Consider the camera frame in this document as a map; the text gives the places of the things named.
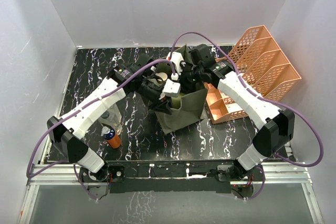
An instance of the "orange dish rack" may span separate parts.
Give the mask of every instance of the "orange dish rack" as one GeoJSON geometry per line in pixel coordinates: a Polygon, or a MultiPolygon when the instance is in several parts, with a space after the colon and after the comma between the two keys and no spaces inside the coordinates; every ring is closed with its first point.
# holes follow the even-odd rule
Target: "orange dish rack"
{"type": "MultiPolygon", "coordinates": [[[[301,79],[265,26],[248,28],[228,54],[244,80],[263,97],[280,101],[301,79]]],[[[226,94],[206,83],[206,103],[213,123],[247,116],[226,94]]]]}

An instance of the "black cable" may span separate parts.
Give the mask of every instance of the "black cable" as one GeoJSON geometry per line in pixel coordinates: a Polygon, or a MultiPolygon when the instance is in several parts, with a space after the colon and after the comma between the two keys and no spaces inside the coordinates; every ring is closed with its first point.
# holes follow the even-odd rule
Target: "black cable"
{"type": "Polygon", "coordinates": [[[232,191],[235,191],[236,193],[238,193],[238,194],[241,196],[242,199],[244,198],[243,195],[241,195],[241,193],[238,192],[236,189],[231,188],[231,190],[232,190],[232,191]]]}

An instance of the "black marble table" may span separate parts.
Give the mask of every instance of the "black marble table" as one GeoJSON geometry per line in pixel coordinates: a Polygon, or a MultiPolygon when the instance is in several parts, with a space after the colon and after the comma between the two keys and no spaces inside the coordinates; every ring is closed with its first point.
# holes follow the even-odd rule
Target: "black marble table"
{"type": "MultiPolygon", "coordinates": [[[[231,46],[222,46],[225,52],[231,46]]],[[[103,80],[116,64],[135,62],[146,53],[157,59],[170,52],[168,47],[80,49],[76,53],[61,115],[75,108],[103,80]]],[[[222,55],[211,47],[216,57],[222,55]]],[[[155,114],[149,113],[140,95],[129,94],[117,103],[122,114],[122,146],[111,148],[100,136],[101,125],[96,122],[82,139],[107,161],[116,160],[233,160],[251,144],[257,128],[249,118],[212,124],[208,111],[205,119],[165,135],[155,114]]],[[[287,157],[285,148],[279,152],[287,157]]],[[[63,159],[52,146],[46,162],[63,159]]]]}

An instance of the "marble tabletop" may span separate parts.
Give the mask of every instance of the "marble tabletop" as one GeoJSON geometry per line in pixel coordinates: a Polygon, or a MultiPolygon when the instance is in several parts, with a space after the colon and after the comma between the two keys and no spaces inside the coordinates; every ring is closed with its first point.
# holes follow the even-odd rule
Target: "marble tabletop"
{"type": "MultiPolygon", "coordinates": [[[[221,46],[229,52],[232,46],[221,46]]],[[[216,48],[210,47],[215,57],[221,57],[216,48]]],[[[153,59],[167,56],[169,47],[79,49],[61,115],[75,108],[103,80],[116,64],[135,62],[146,53],[153,59]]],[[[149,113],[140,95],[132,93],[117,103],[122,115],[122,145],[111,148],[100,136],[101,125],[96,122],[82,139],[107,161],[116,160],[234,160],[251,144],[257,128],[249,118],[213,124],[208,111],[205,119],[165,135],[154,113],[149,113]]],[[[285,148],[279,153],[286,155],[285,148]]],[[[46,162],[64,157],[52,146],[46,162]]]]}

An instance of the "bag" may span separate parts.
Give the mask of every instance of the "bag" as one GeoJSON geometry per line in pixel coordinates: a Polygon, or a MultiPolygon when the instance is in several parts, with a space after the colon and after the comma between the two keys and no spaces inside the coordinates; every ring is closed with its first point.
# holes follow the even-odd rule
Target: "bag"
{"type": "MultiPolygon", "coordinates": [[[[179,48],[176,52],[180,52],[183,59],[186,62],[192,63],[191,55],[187,45],[179,48]]],[[[172,70],[167,64],[159,64],[157,67],[158,72],[165,72],[168,76],[171,75],[172,70]]],[[[180,107],[178,109],[172,108],[172,114],[168,115],[162,112],[155,112],[157,119],[164,134],[179,130],[190,124],[196,123],[199,120],[204,119],[202,112],[204,109],[205,99],[208,90],[202,83],[196,85],[196,91],[173,98],[174,107],[180,107]]]]}

